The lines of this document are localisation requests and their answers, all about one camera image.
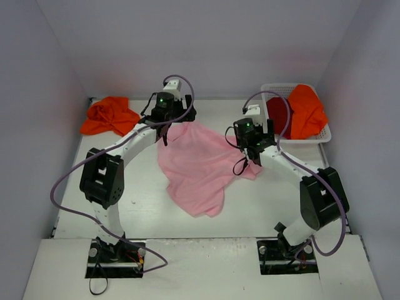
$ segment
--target plastic laundry basket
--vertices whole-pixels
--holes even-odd
[[[280,94],[282,97],[285,97],[287,99],[298,84],[303,84],[303,83],[271,83],[271,84],[266,83],[261,86],[261,90],[276,92],[276,93]],[[314,93],[317,94],[317,92],[313,86],[310,86],[309,84],[305,84],[305,86],[309,86],[310,88],[312,88]],[[266,119],[268,119],[267,100],[270,100],[273,97],[276,97],[276,95],[269,94],[269,93],[262,94],[262,108],[264,110]],[[281,143],[285,143],[285,144],[319,144],[319,143],[329,142],[331,140],[331,138],[332,138],[331,130],[329,129],[328,124],[326,124],[324,129],[316,136],[311,136],[307,139],[285,139],[284,137],[282,137]]]

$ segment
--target orange cloth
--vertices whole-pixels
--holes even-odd
[[[106,97],[93,104],[86,113],[81,127],[82,134],[98,134],[112,130],[124,136],[140,120],[140,116],[128,107],[126,97]]]
[[[328,123],[324,106],[309,86],[299,84],[287,99],[293,109],[291,139],[319,134]]]

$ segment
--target pink cloth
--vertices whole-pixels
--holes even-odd
[[[233,136],[228,140],[236,145]],[[158,164],[169,179],[167,192],[172,200],[193,217],[217,216],[224,206],[224,187],[236,177],[232,168],[243,154],[197,121],[171,127],[168,146],[162,141],[157,146]],[[242,162],[236,166],[237,173],[242,166]],[[251,162],[242,177],[253,180],[260,170]]]

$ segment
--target purple cable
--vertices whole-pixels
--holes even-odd
[[[193,89],[193,87],[192,87],[192,84],[191,84],[185,77],[183,77],[183,76],[181,76],[181,75],[177,75],[177,74],[173,74],[173,75],[169,75],[169,76],[165,77],[164,80],[163,80],[163,82],[165,83],[165,82],[166,82],[169,78],[171,78],[171,77],[177,77],[177,78],[180,78],[180,79],[186,81],[187,85],[190,87],[190,91],[191,91],[191,94],[192,94],[192,102],[191,102],[191,104],[189,105],[189,107],[187,108],[186,112],[185,112],[184,114],[182,114],[182,116],[177,117],[176,119],[173,119],[172,121],[159,122],[159,123],[153,124],[153,126],[154,126],[154,125],[163,126],[163,125],[171,124],[171,123],[173,123],[173,122],[177,122],[177,121],[181,120],[182,118],[184,118],[184,117],[189,113],[189,111],[192,109],[192,107],[193,107],[193,102],[194,102],[194,89]],[[120,142],[119,144],[117,144],[117,145],[115,145],[115,146],[113,146],[113,147],[110,147],[110,148],[108,148],[108,149],[103,149],[103,150],[101,150],[100,152],[98,152],[98,153],[92,155],[91,157],[89,157],[89,158],[87,158],[87,159],[85,159],[85,160],[83,160],[83,161],[77,163],[77,164],[76,164],[75,166],[73,166],[66,174],[62,175],[62,176],[54,183],[54,185],[52,186],[52,188],[51,188],[51,190],[50,190],[50,201],[51,201],[51,203],[52,203],[54,206],[56,206],[58,209],[61,209],[62,211],[66,211],[66,212],[69,212],[69,213],[77,214],[77,215],[79,215],[79,216],[86,217],[86,218],[88,218],[88,219],[94,221],[97,225],[100,226],[100,228],[101,228],[103,231],[105,231],[106,233],[108,233],[110,236],[112,236],[112,237],[114,237],[114,238],[116,238],[116,239],[119,239],[120,241],[122,241],[122,242],[124,242],[124,243],[130,244],[130,245],[132,245],[132,246],[134,246],[134,247],[143,248],[144,250],[146,250],[147,252],[149,252],[149,253],[151,253],[151,254],[157,256],[159,259],[161,259],[161,260],[164,262],[164,264],[162,264],[162,265],[160,265],[160,266],[152,267],[152,268],[150,268],[150,269],[147,269],[147,270],[141,272],[141,274],[148,273],[148,272],[151,272],[151,271],[154,271],[154,270],[157,270],[157,269],[161,269],[161,268],[163,268],[163,267],[165,267],[165,266],[168,265],[168,261],[167,261],[161,254],[157,253],[156,251],[154,251],[154,250],[152,250],[152,249],[149,249],[149,248],[147,248],[147,247],[144,247],[144,246],[142,246],[142,245],[140,245],[140,244],[137,244],[137,243],[135,243],[135,242],[131,242],[131,241],[128,240],[128,239],[125,239],[125,238],[123,238],[123,237],[121,237],[121,236],[117,236],[116,234],[112,233],[110,230],[108,230],[107,228],[105,228],[105,227],[101,224],[101,222],[100,222],[98,219],[96,219],[95,217],[91,216],[90,214],[86,214],[86,213],[81,212],[81,211],[76,211],[76,210],[74,210],[74,209],[70,209],[70,208],[61,206],[60,204],[58,204],[58,203],[56,202],[55,197],[54,197],[54,193],[56,192],[56,189],[57,189],[57,187],[59,186],[59,184],[60,184],[64,179],[66,179],[72,172],[74,172],[77,168],[79,168],[79,167],[83,166],[84,164],[88,163],[89,161],[92,161],[93,159],[95,159],[95,158],[97,158],[97,157],[103,155],[104,153],[107,153],[107,152],[109,152],[109,151],[111,151],[111,150],[114,150],[114,149],[117,149],[117,148],[122,147],[122,146],[125,145],[128,141],[130,141],[130,140],[133,139],[135,136],[137,136],[138,133],[140,133],[141,131],[143,131],[143,130],[149,128],[149,127],[150,127],[150,125],[141,127],[141,128],[139,128],[137,131],[134,131],[134,132],[133,132],[127,139],[125,139],[123,142]]]
[[[303,169],[304,171],[306,171],[307,173],[313,175],[320,183],[322,183],[322,185],[331,193],[333,199],[335,200],[337,207],[339,208],[340,211],[340,216],[341,216],[341,220],[342,220],[342,230],[341,230],[341,234],[340,234],[340,238],[339,241],[336,243],[336,245],[333,247],[333,249],[329,252],[322,252],[321,249],[318,247],[316,241],[315,241],[315,237],[314,235],[311,236],[311,240],[312,243],[314,244],[314,247],[316,248],[316,250],[318,251],[318,253],[322,256],[331,256],[333,254],[336,253],[336,251],[338,251],[338,249],[342,246],[342,243],[344,241],[344,236],[346,235],[346,212],[344,211],[343,208],[343,204],[339,199],[339,196],[335,193],[335,191],[333,190],[333,188],[318,174],[316,174],[315,172],[313,172],[312,170],[308,169],[307,167],[302,166],[301,164],[297,163],[296,161],[294,161],[293,159],[291,159],[285,152],[283,152],[281,150],[281,138],[283,137],[283,134],[286,132],[286,129],[289,127],[289,120],[290,120],[290,109],[289,109],[289,104],[286,101],[285,98],[283,98],[280,94],[278,94],[277,92],[272,92],[272,91],[261,91],[261,92],[257,92],[256,94],[252,95],[249,99],[247,99],[246,103],[244,103],[243,108],[245,108],[248,103],[250,102],[250,100],[260,94],[264,94],[264,93],[270,93],[270,94],[274,94],[277,95],[278,97],[280,97],[282,99],[282,101],[284,102],[285,106],[286,106],[286,111],[287,111],[287,117],[286,117],[286,124],[284,129],[282,130],[282,132],[280,133],[277,142],[276,142],[276,147],[278,149],[278,151],[282,154],[282,156],[284,158],[286,158],[290,163],[294,164],[295,166],[299,167],[300,169]],[[305,245],[303,245],[303,247],[295,254],[294,258],[297,261],[301,261],[298,259],[298,254],[304,249],[305,246],[307,246],[307,244],[309,244],[311,241],[309,240]]]

